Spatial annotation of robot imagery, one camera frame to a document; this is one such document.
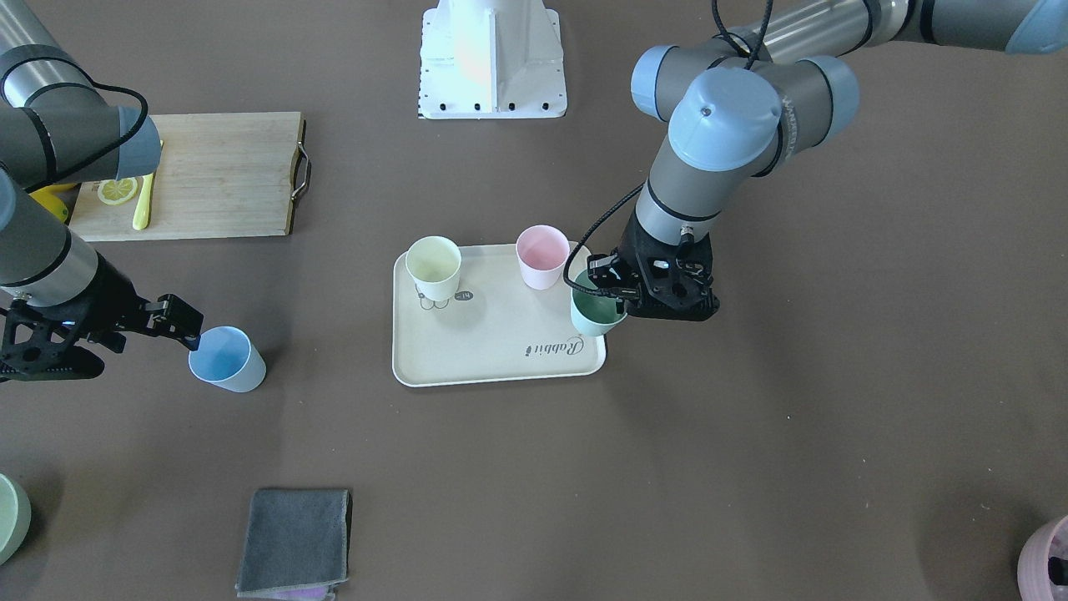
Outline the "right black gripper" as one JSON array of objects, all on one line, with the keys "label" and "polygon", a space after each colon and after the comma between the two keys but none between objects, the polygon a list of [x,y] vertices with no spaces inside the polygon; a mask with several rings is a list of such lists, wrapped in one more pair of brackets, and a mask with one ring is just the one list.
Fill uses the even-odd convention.
[{"label": "right black gripper", "polygon": [[188,351],[197,351],[204,322],[202,313],[176,295],[150,303],[105,259],[87,290],[72,300],[33,307],[17,298],[3,316],[3,381],[94,379],[103,374],[103,359],[79,342],[121,353],[126,332],[178,341]]}]

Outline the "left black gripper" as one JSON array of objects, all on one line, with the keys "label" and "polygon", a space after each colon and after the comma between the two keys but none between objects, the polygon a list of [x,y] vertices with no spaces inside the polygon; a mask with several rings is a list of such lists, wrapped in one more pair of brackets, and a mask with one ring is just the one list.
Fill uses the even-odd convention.
[{"label": "left black gripper", "polygon": [[590,255],[587,276],[594,295],[614,298],[634,318],[704,322],[720,309],[711,292],[710,237],[678,233],[663,243],[631,216],[610,255]]}]

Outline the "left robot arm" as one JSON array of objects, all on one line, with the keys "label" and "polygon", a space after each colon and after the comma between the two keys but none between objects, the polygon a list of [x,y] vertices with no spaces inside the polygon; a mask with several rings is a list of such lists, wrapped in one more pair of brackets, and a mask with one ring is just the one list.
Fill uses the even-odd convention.
[{"label": "left robot arm", "polygon": [[859,83],[843,56],[891,41],[1055,53],[1066,14],[1064,1],[808,1],[697,47],[651,47],[631,96],[668,136],[618,247],[590,256],[574,292],[637,318],[709,319],[717,217],[747,178],[850,125]]}]

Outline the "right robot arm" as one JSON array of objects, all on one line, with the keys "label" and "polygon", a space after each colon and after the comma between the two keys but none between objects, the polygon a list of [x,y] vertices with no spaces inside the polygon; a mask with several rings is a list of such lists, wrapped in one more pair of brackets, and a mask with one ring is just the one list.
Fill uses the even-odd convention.
[{"label": "right robot arm", "polygon": [[32,197],[50,185],[152,174],[160,137],[144,96],[112,106],[23,1],[1,4],[1,284],[3,380],[93,379],[103,359],[80,341],[119,353],[127,332],[178,341],[194,351],[202,313],[176,295],[138,296],[127,276]]}]

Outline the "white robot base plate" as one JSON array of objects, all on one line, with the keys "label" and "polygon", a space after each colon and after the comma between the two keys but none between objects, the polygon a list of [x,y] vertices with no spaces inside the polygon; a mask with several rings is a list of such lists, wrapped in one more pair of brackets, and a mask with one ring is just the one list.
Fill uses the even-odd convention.
[{"label": "white robot base plate", "polygon": [[560,118],[557,11],[541,1],[440,1],[422,15],[420,118]]}]

